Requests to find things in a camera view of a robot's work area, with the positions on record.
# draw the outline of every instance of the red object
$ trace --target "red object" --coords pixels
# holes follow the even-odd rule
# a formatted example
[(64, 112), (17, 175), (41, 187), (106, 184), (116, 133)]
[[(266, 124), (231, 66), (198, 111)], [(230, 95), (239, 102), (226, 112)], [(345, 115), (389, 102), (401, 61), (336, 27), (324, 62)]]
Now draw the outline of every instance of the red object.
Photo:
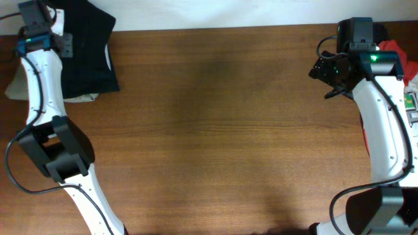
[(413, 61), (408, 61), (408, 56), (406, 53), (400, 49), (395, 40), (388, 40), (380, 42), (380, 50), (390, 50), (398, 52), (402, 68), (404, 69), (404, 83), (405, 86), (408, 86), (410, 80), (412, 80), (418, 73), (418, 63)]

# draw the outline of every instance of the wire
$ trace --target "wire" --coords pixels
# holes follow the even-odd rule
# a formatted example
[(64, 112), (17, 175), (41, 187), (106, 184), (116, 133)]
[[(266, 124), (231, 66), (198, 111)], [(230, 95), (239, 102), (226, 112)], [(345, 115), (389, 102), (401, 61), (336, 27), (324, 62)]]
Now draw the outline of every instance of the wire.
[(15, 12), (15, 13), (8, 14), (8, 15), (5, 15), (5, 16), (0, 16), (0, 20), (4, 20), (4, 19), (7, 19), (7, 18), (10, 18), (10, 17), (13, 17), (13, 16), (19, 16), (19, 15), (20, 15), (20, 12)]
[(318, 43), (318, 46), (316, 47), (316, 54), (318, 55), (318, 57), (319, 57), (319, 58), (324, 59), (324, 60), (335, 60), (335, 59), (340, 59), (341, 57), (348, 57), (348, 56), (349, 56), (349, 55), (348, 55), (347, 53), (345, 53), (345, 52), (338, 53), (338, 54), (336, 54), (336, 55), (334, 55), (334, 56), (331, 56), (331, 57), (327, 57), (327, 56), (321, 55), (321, 53), (319, 53), (319, 49), (320, 49), (321, 45), (322, 45), (322, 44), (323, 44), (326, 40), (329, 40), (329, 39), (336, 39), (336, 38), (337, 38), (337, 36), (329, 36), (329, 37), (326, 37), (326, 38), (322, 39), (322, 40)]
[(330, 215), (330, 218), (331, 218), (332, 225), (334, 226), (335, 230), (337, 230), (337, 232), (340, 235), (345, 235), (345, 234), (340, 230), (340, 228), (336, 224), (335, 217), (334, 217), (334, 206), (335, 206), (336, 201), (340, 197), (342, 197), (342, 196), (344, 196), (348, 193), (358, 191), (358, 190), (371, 189), (371, 188), (376, 188), (376, 187), (381, 187), (381, 186), (386, 186), (386, 185), (390, 185), (390, 184), (393, 184), (393, 183), (397, 183), (397, 182), (403, 180), (404, 178), (406, 178), (406, 176), (408, 176), (408, 174), (414, 168), (414, 166), (412, 165), (413, 155), (412, 155), (411, 140), (408, 136), (408, 131), (406, 129), (405, 123), (403, 122), (402, 116), (400, 115), (400, 112), (399, 112), (399, 109), (398, 109), (397, 105), (388, 96), (386, 91), (380, 86), (378, 81), (376, 81), (376, 78), (373, 76), (373, 74), (370, 74), (369, 72), (367, 72), (367, 70), (364, 69), (364, 67), (361, 65), (361, 63), (359, 61), (357, 61), (356, 59), (354, 59), (354, 61), (359, 65), (360, 69), (363, 71), (363, 73), (365, 73), (367, 78), (372, 81), (372, 83), (374, 84), (376, 89), (378, 89), (378, 91), (383, 95), (385, 100), (389, 103), (390, 109), (393, 110), (393, 112), (396, 116), (396, 120), (398, 121), (398, 124), (401, 128), (402, 135), (404, 136), (404, 141), (405, 141), (405, 145), (406, 145), (407, 153), (408, 153), (408, 164), (406, 165), (406, 167), (404, 169), (404, 173), (401, 176), (396, 177), (395, 179), (381, 181), (381, 182), (377, 182), (377, 183), (369, 183), (369, 184), (360, 185), (360, 186), (356, 186), (356, 187), (351, 187), (349, 189), (345, 189), (345, 190), (339, 192), (337, 195), (334, 196), (334, 198), (331, 200), (331, 203), (330, 203), (330, 206), (329, 206), (329, 215)]
[(17, 186), (17, 188), (19, 188), (20, 190), (22, 190), (25, 193), (29, 193), (32, 195), (39, 195), (39, 194), (44, 194), (44, 193), (50, 193), (50, 192), (54, 192), (60, 189), (66, 189), (66, 188), (73, 188), (73, 189), (77, 189), (80, 191), (80, 193), (82, 193), (90, 202), (91, 204), (93, 204), (93, 206), (96, 208), (97, 212), (99, 212), (100, 216), (102, 217), (107, 229), (109, 230), (109, 233), (111, 235), (114, 235), (114, 233), (112, 232), (112, 229), (109, 226), (109, 223), (105, 217), (105, 215), (103, 214), (102, 210), (100, 209), (100, 207), (94, 202), (93, 199), (91, 199), (91, 197), (81, 188), (80, 185), (61, 185), (58, 187), (53, 187), (50, 189), (44, 189), (44, 190), (38, 190), (38, 191), (32, 191), (29, 189), (26, 189), (25, 187), (21, 186), (16, 179), (14, 178), (11, 170), (10, 170), (10, 166), (8, 165), (8, 154), (10, 153), (10, 149), (13, 145), (13, 143), (15, 143), (15, 141), (17, 141), (19, 138), (21, 138), (23, 135), (27, 134), (28, 131), (30, 131), (33, 127), (33, 124), (40, 118), (40, 115), (42, 114), (42, 109), (43, 109), (43, 104), (44, 104), (44, 97), (43, 97), (43, 93), (42, 93), (42, 86), (41, 86), (41, 82), (40, 82), (40, 77), (39, 77), (39, 71), (36, 69), (36, 67), (34, 66), (34, 64), (32, 63), (32, 61), (30, 61), (26, 55), (24, 55), (23, 53), (21, 53), (20, 51), (16, 51), (16, 53), (22, 57), (23, 59), (25, 59), (27, 61), (27, 63), (29, 63), (29, 65), (31, 66), (31, 68), (33, 69), (33, 73), (35, 74), (35, 76), (37, 77), (37, 82), (38, 82), (38, 88), (39, 88), (39, 109), (36, 110), (37, 111), (37, 115), (35, 116), (35, 118), (30, 121), (25, 128), (23, 128), (14, 138), (12, 138), (12, 140), (8, 143), (7, 147), (6, 147), (6, 153), (5, 153), (5, 166), (6, 166), (6, 172), (7, 172), (7, 176), (10, 178), (10, 180), (12, 181), (13, 184), (15, 184), (15, 186)]

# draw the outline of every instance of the black cable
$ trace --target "black cable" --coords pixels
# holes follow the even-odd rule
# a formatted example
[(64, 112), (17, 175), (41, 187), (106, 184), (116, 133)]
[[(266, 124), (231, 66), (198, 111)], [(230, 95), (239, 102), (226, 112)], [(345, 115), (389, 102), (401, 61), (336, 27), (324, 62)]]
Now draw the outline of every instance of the black cable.
[(12, 181), (13, 184), (15, 184), (15, 186), (17, 186), (17, 188), (19, 188), (20, 190), (22, 190), (25, 193), (29, 193), (32, 195), (39, 195), (39, 194), (43, 194), (43, 193), (50, 193), (50, 192), (54, 192), (60, 189), (66, 189), (66, 188), (73, 188), (73, 189), (77, 189), (80, 191), (80, 193), (82, 193), (90, 202), (91, 204), (93, 204), (93, 206), (96, 208), (96, 210), (99, 212), (100, 216), (102, 217), (107, 229), (109, 230), (109, 233), (111, 235), (114, 235), (114, 233), (112, 232), (112, 229), (110, 228), (108, 221), (105, 217), (105, 215), (103, 214), (102, 210), (100, 209), (100, 207), (93, 201), (93, 199), (91, 199), (91, 197), (81, 188), (80, 185), (62, 185), (62, 186), (58, 186), (58, 187), (53, 187), (50, 189), (44, 189), (44, 190), (39, 190), (39, 191), (32, 191), (29, 189), (26, 189), (25, 187), (21, 186), (16, 179), (14, 178), (10, 167), (8, 165), (8, 154), (10, 152), (10, 149), (13, 145), (13, 143), (15, 143), (15, 141), (17, 141), (19, 138), (21, 138), (23, 135), (25, 135), (27, 133), (27, 131), (30, 131), (33, 127), (33, 124), (40, 118), (40, 115), (42, 114), (42, 109), (43, 109), (43, 104), (44, 104), (44, 97), (43, 97), (43, 93), (42, 93), (42, 86), (41, 86), (41, 82), (40, 82), (40, 77), (39, 77), (39, 71), (37, 70), (37, 68), (34, 66), (34, 64), (32, 63), (32, 61), (30, 61), (26, 55), (24, 55), (23, 53), (19, 52), (18, 50), (16, 51), (16, 53), (24, 58), (27, 63), (29, 63), (29, 65), (31, 66), (31, 68), (33, 69), (33, 73), (35, 74), (35, 76), (37, 77), (37, 82), (38, 82), (38, 88), (39, 88), (39, 109), (36, 110), (37, 111), (37, 115), (35, 116), (35, 118), (30, 121), (25, 128), (23, 128), (7, 145), (6, 147), (6, 153), (5, 153), (5, 167), (6, 167), (6, 172), (7, 172), (7, 176), (10, 178), (10, 180)]
[(395, 179), (351, 187), (349, 189), (345, 189), (345, 190), (339, 192), (337, 195), (334, 196), (334, 198), (331, 200), (331, 203), (330, 203), (330, 206), (329, 206), (329, 215), (330, 215), (332, 225), (334, 226), (335, 230), (337, 230), (337, 232), (340, 235), (345, 235), (345, 234), (340, 230), (340, 228), (338, 228), (338, 225), (336, 224), (335, 217), (334, 217), (334, 206), (335, 206), (336, 201), (340, 197), (342, 197), (342, 196), (344, 196), (348, 193), (358, 191), (358, 190), (371, 189), (371, 188), (375, 188), (375, 187), (381, 187), (381, 186), (386, 186), (386, 185), (390, 185), (390, 184), (393, 184), (393, 183), (397, 183), (397, 182), (403, 180), (404, 178), (406, 178), (406, 176), (408, 176), (408, 174), (414, 168), (414, 166), (412, 164), (413, 153), (412, 153), (411, 140), (408, 136), (408, 131), (406, 129), (405, 123), (403, 122), (402, 116), (400, 115), (400, 112), (399, 112), (399, 109), (398, 109), (397, 105), (388, 96), (386, 91), (380, 86), (378, 81), (376, 81), (376, 78), (373, 76), (373, 74), (370, 74), (369, 72), (367, 72), (366, 69), (364, 69), (364, 67), (361, 65), (361, 63), (359, 61), (357, 61), (356, 59), (354, 61), (358, 64), (359, 68), (363, 71), (363, 73), (367, 76), (367, 78), (372, 81), (372, 83), (375, 85), (376, 89), (378, 89), (378, 91), (383, 95), (385, 100), (389, 103), (390, 109), (394, 112), (394, 114), (396, 116), (396, 120), (398, 121), (398, 124), (401, 128), (402, 135), (404, 136), (404, 141), (405, 141), (405, 145), (406, 145), (407, 153), (408, 153), (408, 164), (406, 165), (406, 167), (404, 169), (404, 173), (401, 176), (399, 176)]
[(336, 39), (336, 38), (337, 38), (337, 36), (329, 36), (329, 37), (326, 37), (326, 38), (322, 39), (322, 40), (318, 43), (318, 46), (316, 47), (316, 54), (318, 55), (318, 57), (319, 57), (319, 58), (322, 58), (322, 59), (324, 59), (324, 60), (335, 60), (335, 59), (340, 59), (341, 57), (348, 57), (348, 54), (347, 54), (347, 53), (345, 53), (345, 52), (338, 53), (338, 54), (336, 54), (336, 55), (334, 55), (334, 56), (331, 56), (331, 57), (327, 57), (327, 56), (321, 55), (321, 53), (319, 53), (319, 49), (320, 49), (321, 45), (322, 45), (322, 44), (323, 44), (326, 40), (329, 40), (329, 39)]
[(13, 17), (13, 16), (19, 16), (19, 15), (20, 15), (20, 12), (8, 14), (8, 15), (5, 15), (5, 16), (0, 16), (0, 20), (4, 20), (4, 19), (7, 19), (7, 18), (10, 18), (10, 17)]

